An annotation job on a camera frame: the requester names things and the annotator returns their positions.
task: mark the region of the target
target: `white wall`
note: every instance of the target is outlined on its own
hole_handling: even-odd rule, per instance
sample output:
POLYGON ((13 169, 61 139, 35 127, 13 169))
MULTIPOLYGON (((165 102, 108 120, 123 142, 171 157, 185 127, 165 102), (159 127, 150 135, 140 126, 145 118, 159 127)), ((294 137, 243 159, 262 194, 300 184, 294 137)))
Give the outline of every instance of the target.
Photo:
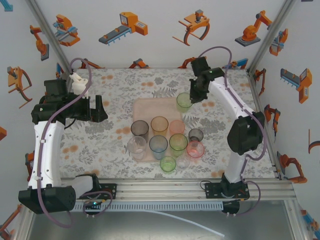
MULTIPOLYGON (((17 208, 18 192, 28 187, 25 154, 35 149, 34 124, 31 111, 45 93, 44 81, 56 78, 54 51, 49 52, 49 59, 40 60, 36 48, 36 38, 30 33, 30 25, 38 27, 25 1, 10 0, 12 12, 4 12, 0 6, 1 48, 0 48, 0 126, 7 130, 7 136, 0 141, 0 224, 17 208), (25 91, 31 102, 19 109, 25 101, 8 87, 7 67, 19 66, 29 75, 32 87, 25 91)), ((44 43, 45 35, 40 33, 44 43)))
MULTIPOLYGON (((319 9, 320 1, 298 1, 280 28, 281 31, 288 28, 284 49, 278 56, 267 52, 258 66, 258 70, 266 68, 265 92, 260 97, 261 103, 263 106, 270 104, 281 112, 275 149, 281 154, 298 159, 302 165, 308 182, 294 184, 294 190, 301 206, 318 222, 320 148, 314 147, 308 153, 308 129, 311 129, 311 142, 320 140, 319 9), (280 80, 281 68, 298 76, 306 68, 310 69, 312 85, 309 87, 309 98, 303 104, 299 103, 299 93, 295 87, 280 80)), ((261 89, 260 82, 256 85, 258 91, 261 89)), ((286 169, 286 174, 291 178, 296 177, 298 172, 294 166, 290 166, 286 169)))
MULTIPOLYGON (((37 3, 51 25, 56 15, 69 18, 78 28, 81 40, 73 46, 61 46, 69 60, 75 57, 88 58, 107 68, 128 68, 133 61, 142 58, 152 68, 176 68, 187 58, 197 57, 204 50, 223 45, 231 49, 234 60, 252 60, 261 42, 243 47, 235 38, 242 36, 244 29, 253 25, 256 14, 262 10, 272 21, 277 16, 283 0, 55 0, 37 3), (198 9, 210 19, 210 31, 204 40, 189 36, 190 46, 175 40, 183 39, 186 27, 178 23, 198 9), (110 46, 99 42, 99 38, 121 25, 119 14, 133 12, 139 21, 148 25, 148 35, 129 34, 116 40, 110 46)), ((267 34, 267 26, 262 24, 258 37, 267 34)), ((212 67, 227 64, 228 53, 216 50, 209 53, 212 67)))

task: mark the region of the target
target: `light green cup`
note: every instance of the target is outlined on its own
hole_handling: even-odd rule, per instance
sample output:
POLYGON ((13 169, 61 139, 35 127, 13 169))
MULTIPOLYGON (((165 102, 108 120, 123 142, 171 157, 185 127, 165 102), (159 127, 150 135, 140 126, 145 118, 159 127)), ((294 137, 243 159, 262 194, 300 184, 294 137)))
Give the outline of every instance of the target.
POLYGON ((165 173, 170 173, 176 168, 176 160, 171 156, 165 156, 160 161, 160 167, 165 173))
POLYGON ((176 109, 180 113, 188 112, 192 105, 189 93, 183 92, 176 97, 176 109))
POLYGON ((188 139, 181 133, 173 134, 169 140, 171 155, 177 158, 185 153, 188 146, 188 139))

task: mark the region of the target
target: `plastic cup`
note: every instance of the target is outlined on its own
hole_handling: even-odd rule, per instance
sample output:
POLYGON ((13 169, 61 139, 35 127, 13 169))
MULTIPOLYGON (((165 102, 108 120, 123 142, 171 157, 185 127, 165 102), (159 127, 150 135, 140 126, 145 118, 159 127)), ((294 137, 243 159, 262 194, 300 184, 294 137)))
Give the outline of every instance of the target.
POLYGON ((152 132, 153 132, 153 135, 155 136, 156 135, 166 136, 168 127, 169 127, 169 122, 163 116, 156 116, 151 121, 152 132))
POLYGON ((128 141, 126 148, 134 160, 141 161, 146 156, 147 142, 142 136, 134 136, 128 141))
POLYGON ((188 159, 187 156, 181 155, 177 157, 177 159, 175 160, 175 164, 177 169, 185 170, 187 167, 189 167, 190 160, 188 159))
POLYGON ((183 92, 176 97, 176 109, 180 113, 188 112, 192 105, 189 93, 183 92))
POLYGON ((181 133, 173 134, 169 140, 171 154, 174 158, 177 158, 184 154, 188 145, 188 139, 181 133))
POLYGON ((205 146, 199 141, 191 141, 186 147, 186 153, 190 161, 196 162, 205 154, 205 146))
POLYGON ((189 131, 190 142, 192 141, 201 142, 202 139, 204 139, 204 133, 200 129, 194 128, 189 131))
POLYGON ((170 122, 170 126, 169 126, 170 135, 184 134, 185 128, 186 128, 186 126, 183 121, 174 120, 174 121, 170 122))
POLYGON ((176 160, 171 156, 165 156, 160 161, 160 168, 165 173, 170 173, 176 168, 176 160))
POLYGON ((135 136, 143 137, 146 142, 149 139, 149 125, 143 120, 138 120, 132 123, 131 132, 135 136))
POLYGON ((153 136, 149 141, 149 147, 155 159, 161 160, 168 148, 168 140, 162 135, 153 136))

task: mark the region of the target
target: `white cable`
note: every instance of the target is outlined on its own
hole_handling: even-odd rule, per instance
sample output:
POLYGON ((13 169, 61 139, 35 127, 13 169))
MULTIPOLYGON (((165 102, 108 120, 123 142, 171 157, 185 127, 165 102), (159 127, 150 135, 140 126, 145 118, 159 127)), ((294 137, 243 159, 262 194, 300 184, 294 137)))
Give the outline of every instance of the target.
POLYGON ((161 212, 161 211, 151 211, 151 210, 143 210, 142 212, 146 212, 146 213, 151 213, 151 214, 160 214, 160 215, 164 215, 164 216, 167 216, 167 217, 171 217, 171 218, 174 218, 174 219, 178 219, 180 221, 183 221, 183 222, 186 222, 186 223, 189 223, 189 224, 193 224, 193 225, 196 225, 204 230, 207 230, 213 234, 216 234, 216 235, 219 235, 220 237, 225 237, 224 234, 220 233, 220 232, 217 232, 215 230, 212 230, 211 228, 208 228, 206 226, 203 226, 199 223, 196 223, 194 221, 190 221, 190 220, 187 220, 187 219, 184 219, 182 217, 178 217, 178 216, 175 216, 175 215, 171 215, 171 214, 168 214, 168 213, 165 213, 165 212, 161 212))

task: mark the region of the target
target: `floral tablecloth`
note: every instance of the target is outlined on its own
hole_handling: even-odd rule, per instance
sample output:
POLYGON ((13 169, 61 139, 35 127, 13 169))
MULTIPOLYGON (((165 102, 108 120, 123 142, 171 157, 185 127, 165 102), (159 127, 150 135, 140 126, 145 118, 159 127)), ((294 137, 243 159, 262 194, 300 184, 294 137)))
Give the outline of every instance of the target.
MULTIPOLYGON (((86 69, 77 73, 88 78, 86 69)), ((255 108, 245 70, 230 70, 230 84, 245 103, 255 108)), ((204 133, 205 154, 185 170, 165 174, 158 162, 137 163, 126 150, 132 137, 133 103, 137 98, 176 97, 190 90, 191 69, 93 69, 89 89, 91 107, 95 95, 102 95, 109 118, 101 123, 75 121, 65 130, 61 141, 60 175, 73 178, 83 173, 96 173, 100 178, 220 178, 227 168, 231 150, 227 135, 232 126, 219 100, 210 96, 196 103, 182 115, 187 135, 190 129, 204 133)), ((262 145, 256 151, 258 155, 262 145)), ((258 162, 249 161, 247 178, 274 178, 268 153, 258 162)))

